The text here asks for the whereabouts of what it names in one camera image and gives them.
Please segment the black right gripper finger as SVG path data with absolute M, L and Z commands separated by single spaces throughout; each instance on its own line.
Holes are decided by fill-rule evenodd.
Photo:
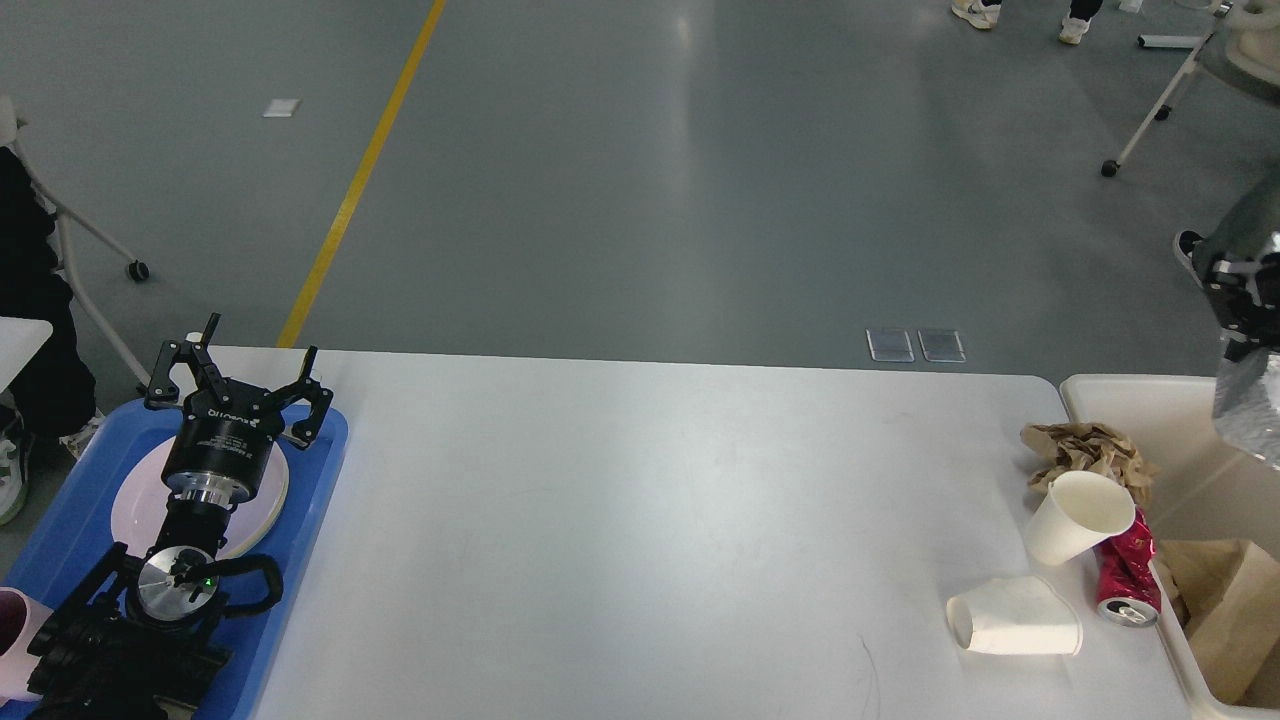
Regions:
M 1279 256 L 1211 261 L 1204 293 L 1228 338 L 1224 357 L 1242 363 L 1258 348 L 1279 346 Z

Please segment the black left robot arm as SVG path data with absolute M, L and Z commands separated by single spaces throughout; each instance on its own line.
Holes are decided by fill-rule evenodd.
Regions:
M 317 439 L 333 392 L 314 377 L 316 347 L 275 389 L 224 375 L 209 351 L 219 320 L 157 354 L 143 406 L 180 414 L 159 474 L 161 524 L 141 551 L 113 543 L 35 633 L 35 719 L 192 717 L 233 657 L 214 641 L 219 625 L 284 600 L 280 564 L 228 557 L 227 532 L 257 498 L 271 451 Z

